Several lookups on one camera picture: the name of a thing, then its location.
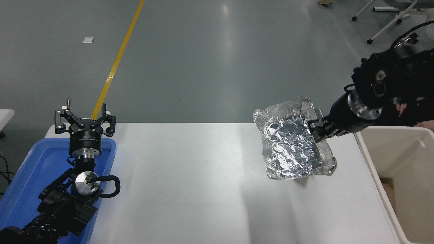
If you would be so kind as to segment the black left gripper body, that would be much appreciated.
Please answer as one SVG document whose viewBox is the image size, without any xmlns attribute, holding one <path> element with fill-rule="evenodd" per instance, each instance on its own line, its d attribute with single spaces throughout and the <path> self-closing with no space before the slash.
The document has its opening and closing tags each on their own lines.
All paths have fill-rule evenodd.
<svg viewBox="0 0 434 244">
<path fill-rule="evenodd" d="M 101 126 L 86 127 L 70 126 L 70 156 L 98 157 L 102 153 Z"/>
</svg>

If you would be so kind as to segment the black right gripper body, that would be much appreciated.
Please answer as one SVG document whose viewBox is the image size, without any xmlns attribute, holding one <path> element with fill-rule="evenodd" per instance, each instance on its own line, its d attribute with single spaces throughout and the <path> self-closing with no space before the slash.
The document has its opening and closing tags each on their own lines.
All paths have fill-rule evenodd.
<svg viewBox="0 0 434 244">
<path fill-rule="evenodd" d="M 367 107 L 358 94 L 344 94 L 332 105 L 330 122 L 341 131 L 356 133 L 375 123 L 375 109 Z"/>
</svg>

